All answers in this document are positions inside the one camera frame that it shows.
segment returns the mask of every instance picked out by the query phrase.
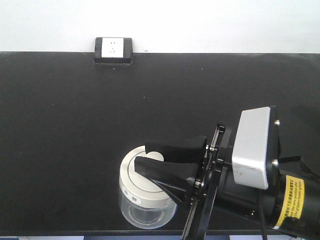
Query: jar lid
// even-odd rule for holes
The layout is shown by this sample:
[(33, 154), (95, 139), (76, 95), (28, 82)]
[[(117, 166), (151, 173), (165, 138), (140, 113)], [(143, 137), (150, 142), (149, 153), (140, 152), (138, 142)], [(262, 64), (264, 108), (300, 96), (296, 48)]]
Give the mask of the jar lid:
[(119, 186), (123, 194), (132, 203), (148, 209), (164, 208), (173, 200), (157, 185), (135, 172), (135, 158), (147, 157), (164, 161), (161, 153), (153, 151), (146, 154), (145, 146), (130, 151), (122, 160), (119, 174)]

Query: clear plastic jar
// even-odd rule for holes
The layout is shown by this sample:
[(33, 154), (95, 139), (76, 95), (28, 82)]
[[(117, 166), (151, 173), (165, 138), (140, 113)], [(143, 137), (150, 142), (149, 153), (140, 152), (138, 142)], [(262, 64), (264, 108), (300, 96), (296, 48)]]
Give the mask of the clear plastic jar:
[(140, 229), (157, 229), (167, 224), (176, 213), (177, 205), (172, 201), (161, 208), (144, 208), (132, 203), (125, 194), (119, 193), (122, 215), (129, 223)]
[(158, 152), (146, 154), (144, 146), (135, 148), (124, 157), (119, 175), (120, 209), (132, 225), (141, 229), (156, 229), (172, 219), (177, 205), (162, 189), (135, 172), (134, 160), (137, 156), (164, 160)]

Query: black table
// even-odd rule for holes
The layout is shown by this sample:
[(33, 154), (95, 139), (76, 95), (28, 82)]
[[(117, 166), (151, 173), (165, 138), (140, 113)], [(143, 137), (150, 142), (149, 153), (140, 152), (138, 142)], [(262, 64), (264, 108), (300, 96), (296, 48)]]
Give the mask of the black table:
[[(0, 53), (0, 235), (181, 234), (187, 212), (157, 230), (123, 218), (124, 155), (150, 139), (211, 138), (218, 121), (236, 130), (245, 109), (277, 105), (282, 156), (320, 170), (320, 55), (137, 53), (126, 67), (93, 58)], [(208, 234), (260, 226), (213, 209)]]

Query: electrical outlet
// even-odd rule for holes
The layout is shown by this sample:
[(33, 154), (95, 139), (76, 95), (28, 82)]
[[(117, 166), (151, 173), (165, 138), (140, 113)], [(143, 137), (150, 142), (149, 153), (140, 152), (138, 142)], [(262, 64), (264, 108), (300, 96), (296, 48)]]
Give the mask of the electrical outlet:
[(123, 58), (124, 39), (121, 37), (103, 37), (101, 46), (102, 58)]
[(132, 39), (128, 37), (96, 37), (94, 63), (113, 66), (132, 64)]

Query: black cable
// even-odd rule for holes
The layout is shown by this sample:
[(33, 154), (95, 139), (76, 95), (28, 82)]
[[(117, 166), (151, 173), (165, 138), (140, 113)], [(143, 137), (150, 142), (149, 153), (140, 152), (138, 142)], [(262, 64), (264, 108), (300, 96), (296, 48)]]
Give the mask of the black cable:
[(320, 180), (320, 176), (318, 174), (316, 174), (314, 171), (311, 170), (311, 168), (309, 168), (307, 166), (307, 164), (305, 163), (305, 161), (303, 160), (303, 158), (301, 157), (299, 160), (299, 166), (300, 168), (305, 171), (307, 174), (309, 174), (311, 177), (313, 177), (314, 179), (318, 179)]
[(316, 174), (314, 171), (311, 170), (303, 160), (301, 156), (290, 156), (285, 158), (278, 159), (280, 164), (290, 163), (290, 162), (297, 162), (299, 167), (307, 174), (309, 174), (312, 178), (320, 180), (320, 175)]
[(261, 189), (258, 190), (258, 208), (259, 208), (259, 216), (260, 216), (260, 222), (261, 222), (262, 240), (268, 240), (267, 231), (266, 231), (264, 204), (263, 204), (263, 192)]

